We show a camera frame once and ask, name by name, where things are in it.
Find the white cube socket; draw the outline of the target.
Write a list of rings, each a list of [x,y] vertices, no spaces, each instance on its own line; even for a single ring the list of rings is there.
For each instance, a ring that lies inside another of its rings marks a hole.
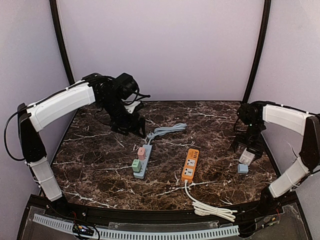
[[[247,151],[247,149],[245,148],[239,158],[239,162],[243,165],[249,166],[252,163],[252,161],[254,160],[254,158],[255,158],[255,154]]]

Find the pink plug adapter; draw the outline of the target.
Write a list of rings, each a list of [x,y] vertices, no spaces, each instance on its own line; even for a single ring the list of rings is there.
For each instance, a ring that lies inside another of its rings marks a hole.
[[[137,151],[137,156],[140,161],[144,161],[146,159],[146,148],[140,147]]]

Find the light blue plug adapter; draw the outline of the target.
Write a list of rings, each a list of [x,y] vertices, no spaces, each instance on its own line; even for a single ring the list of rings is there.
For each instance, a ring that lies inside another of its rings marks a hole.
[[[247,174],[249,172],[248,165],[239,163],[238,166],[237,166],[237,172],[239,174]]]

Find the blue power strip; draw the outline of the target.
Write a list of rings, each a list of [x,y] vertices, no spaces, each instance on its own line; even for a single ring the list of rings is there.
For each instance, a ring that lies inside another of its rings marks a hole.
[[[133,172],[133,176],[137,179],[143,179],[145,177],[148,162],[150,160],[152,148],[153,148],[152,145],[149,145],[149,144],[144,144],[142,147],[146,148],[146,158],[145,158],[145,160],[140,161],[141,162],[140,172]]]

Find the green plug adapter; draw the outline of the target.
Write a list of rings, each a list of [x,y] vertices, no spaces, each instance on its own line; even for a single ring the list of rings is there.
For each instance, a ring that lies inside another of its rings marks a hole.
[[[134,173],[139,173],[142,168],[141,161],[139,159],[134,159],[132,162],[131,168]]]

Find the orange power strip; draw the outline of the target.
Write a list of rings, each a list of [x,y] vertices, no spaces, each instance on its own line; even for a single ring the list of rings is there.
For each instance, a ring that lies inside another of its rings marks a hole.
[[[198,149],[190,148],[187,152],[186,160],[184,162],[181,173],[181,181],[192,183],[195,176],[196,167],[199,159],[200,151]]]

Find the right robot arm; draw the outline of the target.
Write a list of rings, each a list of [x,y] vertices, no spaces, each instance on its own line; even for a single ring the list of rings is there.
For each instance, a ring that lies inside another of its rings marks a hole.
[[[238,108],[237,120],[246,130],[234,129],[235,138],[231,144],[234,151],[239,145],[244,150],[239,162],[249,166],[262,157],[262,131],[265,124],[274,124],[291,130],[302,136],[300,152],[294,152],[295,159],[291,166],[261,193],[261,200],[272,201],[280,198],[299,185],[313,173],[319,171],[320,164],[320,116],[291,106],[271,101],[242,103]]]

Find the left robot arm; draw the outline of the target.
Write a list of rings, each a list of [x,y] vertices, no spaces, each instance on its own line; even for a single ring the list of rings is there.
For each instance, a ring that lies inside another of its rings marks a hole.
[[[108,114],[107,126],[111,131],[145,138],[145,119],[139,110],[143,107],[142,100],[148,97],[140,92],[138,83],[128,73],[117,77],[92,73],[38,102],[18,107],[23,159],[50,202],[64,195],[48,161],[41,132],[69,113],[96,104]]]

